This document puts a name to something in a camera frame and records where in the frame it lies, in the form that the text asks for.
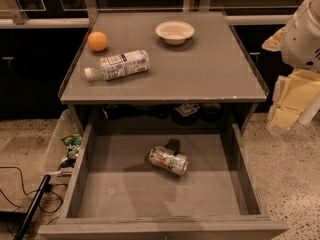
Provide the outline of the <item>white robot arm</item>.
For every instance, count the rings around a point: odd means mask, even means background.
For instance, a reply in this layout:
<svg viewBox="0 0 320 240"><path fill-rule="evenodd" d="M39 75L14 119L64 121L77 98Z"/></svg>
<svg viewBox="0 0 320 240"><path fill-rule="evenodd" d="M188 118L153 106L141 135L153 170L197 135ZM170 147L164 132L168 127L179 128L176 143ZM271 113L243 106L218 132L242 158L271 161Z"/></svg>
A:
<svg viewBox="0 0 320 240"><path fill-rule="evenodd" d="M320 0L304 0L262 48L280 51L282 61L293 68L276 81L268 130L280 134L296 122L308 125L320 110Z"/></svg>

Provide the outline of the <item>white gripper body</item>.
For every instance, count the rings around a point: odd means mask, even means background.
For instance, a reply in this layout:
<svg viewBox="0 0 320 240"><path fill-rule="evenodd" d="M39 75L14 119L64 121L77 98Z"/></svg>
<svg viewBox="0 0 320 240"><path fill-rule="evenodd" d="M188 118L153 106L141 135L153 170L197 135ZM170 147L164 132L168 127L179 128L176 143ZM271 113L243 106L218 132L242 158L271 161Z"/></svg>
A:
<svg viewBox="0 0 320 240"><path fill-rule="evenodd" d="M287 22L281 55L293 68L320 69L319 0L305 0Z"/></svg>

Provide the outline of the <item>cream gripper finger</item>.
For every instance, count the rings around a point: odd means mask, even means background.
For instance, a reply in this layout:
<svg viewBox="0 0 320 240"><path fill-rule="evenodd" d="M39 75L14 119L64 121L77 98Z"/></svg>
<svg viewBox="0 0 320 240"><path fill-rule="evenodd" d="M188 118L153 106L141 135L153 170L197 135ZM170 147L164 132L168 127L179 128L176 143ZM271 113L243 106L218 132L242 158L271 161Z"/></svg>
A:
<svg viewBox="0 0 320 240"><path fill-rule="evenodd" d="M289 76L279 76L268 113L270 133L285 133L296 123L307 126L320 110L320 74L295 69Z"/></svg>
<svg viewBox="0 0 320 240"><path fill-rule="evenodd" d="M272 36L265 40L262 44L262 48L271 52L278 52L281 50L282 37L284 28L277 30Z"/></svg>

